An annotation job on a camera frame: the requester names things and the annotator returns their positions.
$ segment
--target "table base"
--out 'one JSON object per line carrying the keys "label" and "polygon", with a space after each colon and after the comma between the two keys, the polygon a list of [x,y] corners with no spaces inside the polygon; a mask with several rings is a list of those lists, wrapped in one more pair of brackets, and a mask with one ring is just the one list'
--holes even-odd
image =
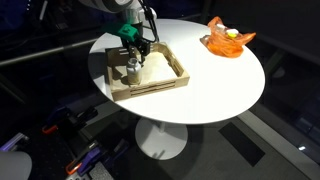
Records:
{"label": "table base", "polygon": [[184,149],[188,131],[183,124],[160,123],[141,118],[135,136],[138,146],[147,156],[166,160],[177,156]]}

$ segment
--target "wooden tray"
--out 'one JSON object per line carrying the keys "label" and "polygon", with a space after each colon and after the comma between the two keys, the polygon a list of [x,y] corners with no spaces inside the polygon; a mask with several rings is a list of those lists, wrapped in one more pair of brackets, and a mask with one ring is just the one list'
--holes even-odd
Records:
{"label": "wooden tray", "polygon": [[[140,54],[135,50],[139,60]],[[189,74],[165,43],[154,43],[141,69],[139,85],[130,85],[126,65],[129,53],[124,48],[106,49],[107,69],[114,101],[186,86]]]}

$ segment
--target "cylindrical object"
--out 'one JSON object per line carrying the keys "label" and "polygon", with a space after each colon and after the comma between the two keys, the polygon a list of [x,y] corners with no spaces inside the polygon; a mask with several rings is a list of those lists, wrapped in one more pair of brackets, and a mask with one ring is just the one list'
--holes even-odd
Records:
{"label": "cylindrical object", "polygon": [[165,128],[166,128],[166,123],[165,122],[161,122],[160,128],[159,128],[160,133],[163,133]]}
{"label": "cylindrical object", "polygon": [[19,142],[21,139],[25,139],[25,135],[22,133],[16,134],[13,138],[11,138],[6,144],[1,146],[0,151],[10,151],[11,148],[13,148],[17,142]]}
{"label": "cylindrical object", "polygon": [[126,9],[123,11],[123,20],[127,24],[138,24],[141,22],[139,17],[140,9]]}
{"label": "cylindrical object", "polygon": [[42,5],[40,17],[39,17],[39,20],[40,20],[40,21],[43,20],[43,16],[44,16],[44,13],[46,12],[47,5],[48,5],[48,1],[44,1],[44,2],[43,2],[43,5]]}
{"label": "cylindrical object", "polygon": [[141,65],[138,59],[130,58],[127,64],[127,75],[129,84],[140,84],[141,82]]}
{"label": "cylindrical object", "polygon": [[209,15],[209,11],[211,8],[212,0],[204,0],[202,13],[200,17],[200,23],[201,24],[207,24],[207,19]]}
{"label": "cylindrical object", "polygon": [[137,24],[131,24],[131,26],[134,27],[134,28],[137,28],[140,37],[143,37],[143,23],[142,22],[137,23]]}

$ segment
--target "metal rod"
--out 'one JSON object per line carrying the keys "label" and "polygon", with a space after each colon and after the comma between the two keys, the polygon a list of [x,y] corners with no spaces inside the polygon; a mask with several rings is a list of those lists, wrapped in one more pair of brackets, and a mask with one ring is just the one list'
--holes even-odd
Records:
{"label": "metal rod", "polygon": [[165,128],[166,128],[166,123],[165,122],[161,122],[160,129],[159,129],[160,133],[163,133]]}
{"label": "metal rod", "polygon": [[90,40],[86,40],[86,41],[82,41],[82,42],[78,42],[78,43],[74,43],[74,44],[70,44],[70,45],[66,45],[66,46],[61,46],[61,47],[57,47],[57,48],[53,48],[53,49],[49,49],[49,50],[33,53],[33,54],[28,54],[28,55],[25,55],[25,56],[20,56],[20,57],[4,60],[4,61],[0,62],[0,67],[13,65],[13,64],[24,62],[24,61],[27,61],[27,60],[32,60],[32,59],[35,59],[35,58],[48,56],[48,55],[51,55],[51,54],[57,54],[57,53],[62,52],[62,51],[66,51],[66,50],[78,48],[78,47],[81,47],[81,46],[93,44],[96,41],[97,41],[97,38],[96,39],[90,39]]}
{"label": "metal rod", "polygon": [[212,0],[205,0],[204,1],[203,7],[202,7],[202,13],[201,13],[201,17],[200,17],[201,24],[207,23],[211,3],[212,3]]}
{"label": "metal rod", "polygon": [[12,82],[10,82],[5,76],[0,73],[0,89],[3,89],[10,94],[14,99],[19,101],[21,104],[26,104],[27,96],[20,91]]}
{"label": "metal rod", "polygon": [[11,138],[6,144],[1,146],[0,151],[10,151],[11,148],[14,147],[14,145],[17,144],[21,139],[29,139],[27,136],[25,136],[22,133],[16,134],[13,138]]}

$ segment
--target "dark floor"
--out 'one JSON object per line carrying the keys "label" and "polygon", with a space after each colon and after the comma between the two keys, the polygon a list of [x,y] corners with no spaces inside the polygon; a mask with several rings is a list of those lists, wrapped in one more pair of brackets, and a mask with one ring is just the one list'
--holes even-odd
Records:
{"label": "dark floor", "polygon": [[[255,165],[250,164],[245,155],[239,153],[239,147],[230,143],[232,139],[227,140],[221,134],[220,130],[230,123],[265,153],[258,157]],[[188,126],[188,133],[185,149],[177,157],[169,160],[151,159],[133,144],[115,163],[113,169],[115,178],[120,180],[308,179],[238,118]],[[131,138],[133,137],[134,128],[131,130]],[[247,142],[243,141],[240,144],[242,144],[240,148],[250,148]]]}

